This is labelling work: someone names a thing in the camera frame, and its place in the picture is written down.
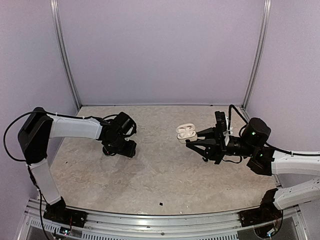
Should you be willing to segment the white earbuds charging case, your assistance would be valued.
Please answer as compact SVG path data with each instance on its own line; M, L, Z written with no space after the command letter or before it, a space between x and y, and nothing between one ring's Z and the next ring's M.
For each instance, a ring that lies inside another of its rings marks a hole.
M185 144L187 140L194 142L198 138L196 126L192 123L179 125L176 128L176 133L177 139L181 144Z

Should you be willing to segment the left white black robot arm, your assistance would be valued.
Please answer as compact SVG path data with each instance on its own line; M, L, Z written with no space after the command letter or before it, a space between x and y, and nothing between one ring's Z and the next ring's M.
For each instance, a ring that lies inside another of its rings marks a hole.
M137 132L137 124L126 113L108 117L76 117L35 108L18 132L18 142L27 164L31 180L46 200L46 212L63 223L70 211L60 195L47 161L49 140L53 138L83 138L100 141L107 156L133 158L137 144L130 137Z

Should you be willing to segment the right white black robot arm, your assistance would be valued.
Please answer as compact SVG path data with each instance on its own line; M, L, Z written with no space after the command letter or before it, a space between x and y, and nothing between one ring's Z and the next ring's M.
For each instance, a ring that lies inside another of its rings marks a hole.
M260 118L245 123L238 136L231 130L231 120L223 111L215 112L214 127L196 131L192 123L176 128L177 139L199 155L205 162L216 165L226 156L248 158L247 166L257 175L298 174L313 179L287 188L268 190L256 210L256 218L266 222L277 210L318 200L320 198L319 152L294 152L276 148L267 143L271 129Z

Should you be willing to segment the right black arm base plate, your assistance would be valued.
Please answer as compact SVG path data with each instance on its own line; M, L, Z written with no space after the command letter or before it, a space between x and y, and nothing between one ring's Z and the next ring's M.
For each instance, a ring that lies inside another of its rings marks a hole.
M277 209L274 205L275 194L278 190L278 188L268 190L264 194L259 207L240 211L238 215L241 226L259 225L282 218L283 210Z

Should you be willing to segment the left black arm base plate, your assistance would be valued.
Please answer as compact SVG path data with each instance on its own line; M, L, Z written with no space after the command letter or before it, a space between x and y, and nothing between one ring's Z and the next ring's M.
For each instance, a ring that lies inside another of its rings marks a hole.
M87 220L87 212L71 209L66 206L65 200L61 199L54 204L46 204L43 217L56 223L70 227L83 228Z

